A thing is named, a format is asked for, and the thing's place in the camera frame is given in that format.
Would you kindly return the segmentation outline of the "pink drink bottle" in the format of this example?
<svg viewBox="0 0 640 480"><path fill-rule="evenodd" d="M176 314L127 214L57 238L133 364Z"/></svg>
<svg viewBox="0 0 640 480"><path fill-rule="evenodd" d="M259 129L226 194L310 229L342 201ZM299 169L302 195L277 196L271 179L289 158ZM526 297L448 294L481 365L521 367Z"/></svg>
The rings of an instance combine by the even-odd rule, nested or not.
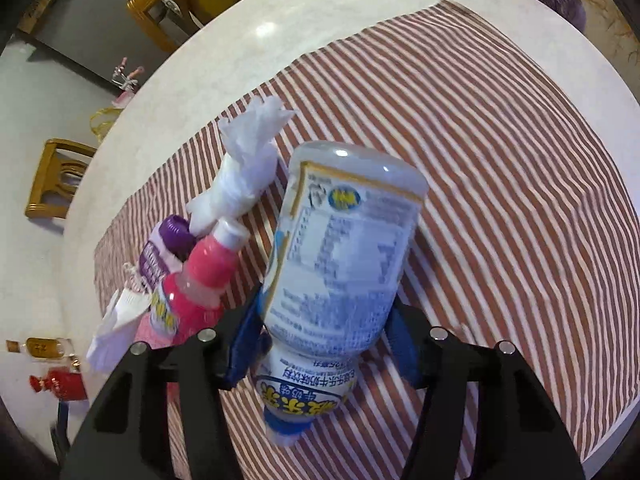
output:
<svg viewBox="0 0 640 480"><path fill-rule="evenodd" d="M136 341L153 349L183 344L224 314L222 296L239 265L250 232L239 221L218 220L192 249L182 269L166 275L151 295Z"/></svg>

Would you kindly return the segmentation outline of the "purple yogurt pouch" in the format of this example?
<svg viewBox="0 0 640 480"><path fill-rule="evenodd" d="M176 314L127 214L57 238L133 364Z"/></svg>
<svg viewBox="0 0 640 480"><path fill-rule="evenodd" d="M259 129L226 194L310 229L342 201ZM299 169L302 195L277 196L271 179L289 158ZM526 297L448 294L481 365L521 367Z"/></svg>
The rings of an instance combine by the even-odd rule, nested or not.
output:
<svg viewBox="0 0 640 480"><path fill-rule="evenodd" d="M127 286L134 292L150 294L166 275L182 269L195 244L185 218L172 214L158 222L136 263L124 265Z"/></svg>

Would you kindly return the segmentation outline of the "blue white drink bottle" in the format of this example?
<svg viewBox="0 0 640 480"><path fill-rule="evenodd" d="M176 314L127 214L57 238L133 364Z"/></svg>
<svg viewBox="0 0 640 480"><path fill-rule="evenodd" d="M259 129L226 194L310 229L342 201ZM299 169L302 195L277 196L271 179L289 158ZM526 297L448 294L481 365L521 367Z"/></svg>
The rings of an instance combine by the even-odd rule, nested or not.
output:
<svg viewBox="0 0 640 480"><path fill-rule="evenodd" d="M269 348L255 365L266 434L290 446L335 411L380 338L427 192L419 170L372 148L299 145L258 297Z"/></svg>

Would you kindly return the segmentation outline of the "white tissue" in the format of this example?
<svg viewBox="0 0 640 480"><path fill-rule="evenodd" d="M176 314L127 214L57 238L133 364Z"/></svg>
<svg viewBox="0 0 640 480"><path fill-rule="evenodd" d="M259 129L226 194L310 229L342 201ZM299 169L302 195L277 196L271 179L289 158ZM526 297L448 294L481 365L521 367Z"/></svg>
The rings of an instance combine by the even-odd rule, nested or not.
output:
<svg viewBox="0 0 640 480"><path fill-rule="evenodd" d="M220 118L224 157L210 187L186 204L189 230L209 233L222 218L249 212L276 178L279 151L274 139L295 116L277 96L254 96L235 118Z"/></svg>

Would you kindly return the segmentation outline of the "small white paper tag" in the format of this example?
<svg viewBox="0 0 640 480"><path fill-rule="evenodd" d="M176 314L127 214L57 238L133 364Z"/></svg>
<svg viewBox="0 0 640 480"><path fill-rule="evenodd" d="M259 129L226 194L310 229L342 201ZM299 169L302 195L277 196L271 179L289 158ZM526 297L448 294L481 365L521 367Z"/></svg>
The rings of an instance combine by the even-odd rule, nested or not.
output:
<svg viewBox="0 0 640 480"><path fill-rule="evenodd" d="M150 300L150 295L128 288L114 292L87 351L86 359L92 370L111 374L134 342Z"/></svg>

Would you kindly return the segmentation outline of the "red liquor bottle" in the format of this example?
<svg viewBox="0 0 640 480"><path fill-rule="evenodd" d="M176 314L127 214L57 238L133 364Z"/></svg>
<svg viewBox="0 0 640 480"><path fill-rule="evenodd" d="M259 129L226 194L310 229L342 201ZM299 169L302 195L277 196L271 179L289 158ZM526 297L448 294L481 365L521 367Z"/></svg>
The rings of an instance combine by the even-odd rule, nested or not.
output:
<svg viewBox="0 0 640 480"><path fill-rule="evenodd" d="M35 392L50 391L62 402L88 399L81 374L70 368L51 367L43 376L30 375L28 382Z"/></svg>

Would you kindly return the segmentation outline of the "clear liquor bottle gold label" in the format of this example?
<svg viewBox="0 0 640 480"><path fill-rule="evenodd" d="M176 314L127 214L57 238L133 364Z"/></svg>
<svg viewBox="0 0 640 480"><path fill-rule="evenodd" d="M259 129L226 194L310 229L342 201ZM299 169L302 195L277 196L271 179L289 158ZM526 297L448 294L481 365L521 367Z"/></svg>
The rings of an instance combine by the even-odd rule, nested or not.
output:
<svg viewBox="0 0 640 480"><path fill-rule="evenodd" d="M6 351L21 353L41 362L64 361L74 354L73 345L65 338L29 337L24 341L7 340Z"/></svg>

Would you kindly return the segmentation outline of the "pink toy bicycle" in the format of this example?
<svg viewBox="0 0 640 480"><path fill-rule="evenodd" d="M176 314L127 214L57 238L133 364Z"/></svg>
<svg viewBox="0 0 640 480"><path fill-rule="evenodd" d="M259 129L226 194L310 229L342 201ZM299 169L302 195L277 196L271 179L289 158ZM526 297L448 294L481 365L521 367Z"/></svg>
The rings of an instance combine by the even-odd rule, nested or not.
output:
<svg viewBox="0 0 640 480"><path fill-rule="evenodd" d="M128 58L124 56L114 68L111 82L119 90L118 96L107 107L97 110L89 119L89 127L93 135L101 144L115 125L116 120L132 101L140 88L140 78L144 74L144 67L138 66L134 70L127 68Z"/></svg>

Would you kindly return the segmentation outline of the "grey refrigerator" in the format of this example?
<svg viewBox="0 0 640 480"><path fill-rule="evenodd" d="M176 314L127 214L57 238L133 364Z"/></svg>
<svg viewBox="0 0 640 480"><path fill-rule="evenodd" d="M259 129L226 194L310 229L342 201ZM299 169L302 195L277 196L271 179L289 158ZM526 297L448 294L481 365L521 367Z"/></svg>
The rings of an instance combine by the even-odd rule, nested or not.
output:
<svg viewBox="0 0 640 480"><path fill-rule="evenodd" d="M129 0L53 0L29 33L85 73L109 86L115 67L126 60L144 68L146 80L168 58L128 11Z"/></svg>

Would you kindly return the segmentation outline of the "wooden chair by wall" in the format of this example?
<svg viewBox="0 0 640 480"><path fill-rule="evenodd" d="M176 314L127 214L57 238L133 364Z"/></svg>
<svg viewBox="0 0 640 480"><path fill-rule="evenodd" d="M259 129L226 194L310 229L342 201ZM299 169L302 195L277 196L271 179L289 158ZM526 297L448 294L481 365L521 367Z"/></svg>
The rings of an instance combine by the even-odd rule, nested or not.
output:
<svg viewBox="0 0 640 480"><path fill-rule="evenodd" d="M65 219L96 148L50 139L44 144L24 214L29 219Z"/></svg>

